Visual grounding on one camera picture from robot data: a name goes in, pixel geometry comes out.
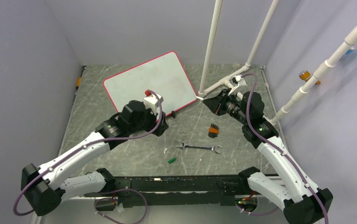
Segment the green marker cap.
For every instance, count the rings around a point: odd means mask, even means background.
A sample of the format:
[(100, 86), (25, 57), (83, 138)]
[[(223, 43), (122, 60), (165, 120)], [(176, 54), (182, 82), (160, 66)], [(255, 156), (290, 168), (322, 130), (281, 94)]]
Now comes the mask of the green marker cap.
[(174, 157), (174, 158), (172, 158), (172, 159), (170, 159), (170, 160), (168, 160), (167, 162), (169, 163), (169, 164), (171, 164), (171, 163), (173, 163), (173, 162), (175, 162), (176, 161), (176, 157)]

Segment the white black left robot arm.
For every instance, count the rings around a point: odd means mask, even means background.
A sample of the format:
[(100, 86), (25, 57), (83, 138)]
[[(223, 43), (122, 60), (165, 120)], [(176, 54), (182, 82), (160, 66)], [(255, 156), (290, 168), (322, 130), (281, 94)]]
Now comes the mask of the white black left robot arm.
[[(35, 212), (38, 216), (44, 216), (61, 202), (81, 194), (112, 194), (115, 180), (105, 168), (89, 175), (70, 176), (94, 158), (128, 140), (149, 134), (161, 136), (169, 127), (162, 102), (163, 98), (159, 95), (145, 97), (142, 102), (131, 100), (121, 112), (102, 122), (69, 151), (39, 166), (32, 163), (26, 165), (21, 172), (21, 194), (14, 203), (14, 214), (24, 216)], [(144, 134), (134, 136), (141, 131)]]

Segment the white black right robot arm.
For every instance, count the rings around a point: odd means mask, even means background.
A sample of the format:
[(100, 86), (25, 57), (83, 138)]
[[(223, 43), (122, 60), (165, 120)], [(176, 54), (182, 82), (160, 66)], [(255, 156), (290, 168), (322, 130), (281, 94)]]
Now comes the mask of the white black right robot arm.
[(321, 189), (299, 167), (286, 149), (274, 126), (264, 118), (264, 102), (260, 94), (250, 91), (238, 100), (223, 89), (217, 96), (203, 100), (215, 115), (229, 115), (242, 126), (246, 140), (272, 165), (283, 185), (279, 185), (258, 168), (250, 167), (239, 173), (238, 188), (248, 194), (255, 191), (274, 203), (290, 224), (328, 223), (328, 210), (333, 195)]

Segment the pink framed whiteboard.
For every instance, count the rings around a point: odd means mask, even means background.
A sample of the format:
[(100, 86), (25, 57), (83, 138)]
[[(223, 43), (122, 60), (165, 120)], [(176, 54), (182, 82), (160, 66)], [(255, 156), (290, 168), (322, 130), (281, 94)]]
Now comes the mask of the pink framed whiteboard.
[(119, 112), (131, 100), (143, 101), (147, 90), (162, 96), (166, 115), (197, 100), (195, 88), (174, 51), (108, 77), (103, 86)]

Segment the black orange hex key set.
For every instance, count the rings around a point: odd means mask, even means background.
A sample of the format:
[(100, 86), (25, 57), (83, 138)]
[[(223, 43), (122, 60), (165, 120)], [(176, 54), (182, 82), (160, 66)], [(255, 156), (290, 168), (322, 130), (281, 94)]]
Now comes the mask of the black orange hex key set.
[(209, 130), (208, 130), (208, 136), (210, 138), (216, 138), (219, 134), (219, 127), (216, 124), (211, 124)]

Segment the silver open-end wrench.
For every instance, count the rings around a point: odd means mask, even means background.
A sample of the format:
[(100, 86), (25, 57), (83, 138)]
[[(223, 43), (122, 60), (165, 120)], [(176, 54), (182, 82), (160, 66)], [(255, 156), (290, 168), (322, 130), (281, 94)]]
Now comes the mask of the silver open-end wrench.
[(221, 145), (215, 145), (215, 146), (196, 146), (196, 145), (191, 145), (191, 144), (186, 144), (183, 141), (178, 141), (178, 145), (176, 145), (177, 148), (179, 149), (184, 149), (184, 148), (194, 148), (194, 149), (204, 149), (204, 150), (209, 150), (212, 151), (216, 154), (220, 154), (218, 151), (219, 148), (222, 148)]

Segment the white PVC pipe frame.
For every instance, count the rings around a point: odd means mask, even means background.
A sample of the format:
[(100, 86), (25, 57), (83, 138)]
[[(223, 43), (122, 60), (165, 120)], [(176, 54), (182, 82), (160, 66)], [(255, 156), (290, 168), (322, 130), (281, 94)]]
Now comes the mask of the white PVC pipe frame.
[(237, 61), (238, 65), (242, 64), (243, 66), (231, 74), (222, 76), (216, 83), (206, 88), (205, 86), (210, 67), (210, 60), (212, 59), (214, 46), (217, 45), (215, 38), (218, 33), (218, 26), (221, 19), (225, 18), (221, 14), (223, 1), (217, 0), (215, 2), (201, 82), (198, 91), (199, 97), (204, 98), (207, 94), (211, 93), (220, 86), (226, 86), (228, 88), (233, 87), (233, 84), (230, 82), (231, 78), (249, 70), (251, 62), (259, 49), (262, 38), (278, 6), (279, 0), (252, 0), (251, 3), (269, 3), (268, 11), (264, 14), (260, 14), (258, 10), (250, 7), (246, 10), (238, 12), (236, 15), (239, 16), (239, 22), (236, 25), (233, 24), (233, 28), (231, 29), (236, 33), (228, 33), (227, 39), (218, 46), (218, 49), (223, 49), (223, 59), (229, 60), (231, 56), (242, 59), (246, 56), (246, 61)]

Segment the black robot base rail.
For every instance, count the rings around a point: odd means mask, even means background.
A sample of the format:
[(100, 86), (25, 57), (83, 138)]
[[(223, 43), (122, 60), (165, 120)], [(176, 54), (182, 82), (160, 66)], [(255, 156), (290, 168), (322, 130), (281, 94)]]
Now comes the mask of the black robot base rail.
[(86, 197), (112, 197), (124, 208), (143, 205), (217, 204), (254, 211), (257, 194), (240, 183), (238, 175), (115, 177), (116, 193), (87, 193)]

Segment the orange wall fitting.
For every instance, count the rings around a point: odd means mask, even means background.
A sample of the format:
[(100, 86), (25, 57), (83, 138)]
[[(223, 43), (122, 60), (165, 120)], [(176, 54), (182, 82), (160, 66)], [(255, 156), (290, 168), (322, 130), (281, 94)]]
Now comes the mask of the orange wall fitting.
[(299, 74), (299, 78), (305, 82), (307, 82), (311, 77), (311, 74), (309, 71), (304, 70)]

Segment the blue wall fitting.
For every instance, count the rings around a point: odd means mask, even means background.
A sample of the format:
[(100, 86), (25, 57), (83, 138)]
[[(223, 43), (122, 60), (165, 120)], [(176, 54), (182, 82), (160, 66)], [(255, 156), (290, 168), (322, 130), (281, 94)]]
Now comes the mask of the blue wall fitting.
[(353, 52), (355, 49), (356, 49), (356, 46), (355, 46), (355, 45), (352, 45), (352, 46), (346, 51), (345, 55), (350, 54), (350, 53)]

